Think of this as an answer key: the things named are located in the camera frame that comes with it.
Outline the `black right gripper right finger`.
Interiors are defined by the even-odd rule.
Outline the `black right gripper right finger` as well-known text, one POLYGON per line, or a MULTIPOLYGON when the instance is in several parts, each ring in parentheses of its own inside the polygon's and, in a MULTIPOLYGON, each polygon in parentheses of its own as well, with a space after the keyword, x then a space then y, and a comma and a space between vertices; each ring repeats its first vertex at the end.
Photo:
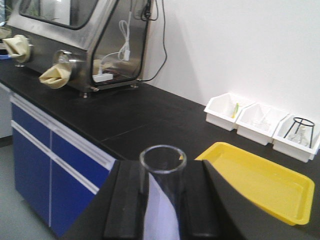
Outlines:
POLYGON ((266 213, 232 187, 207 160, 184 170, 185 240, 315 240, 266 213))

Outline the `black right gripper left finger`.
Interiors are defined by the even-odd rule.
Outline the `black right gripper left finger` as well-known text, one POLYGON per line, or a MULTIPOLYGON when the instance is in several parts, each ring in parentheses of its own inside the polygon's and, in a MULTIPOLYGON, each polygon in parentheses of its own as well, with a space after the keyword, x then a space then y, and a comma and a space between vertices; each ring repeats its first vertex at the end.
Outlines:
POLYGON ((139 163, 116 161, 96 196, 62 240, 138 240, 141 237, 139 163))

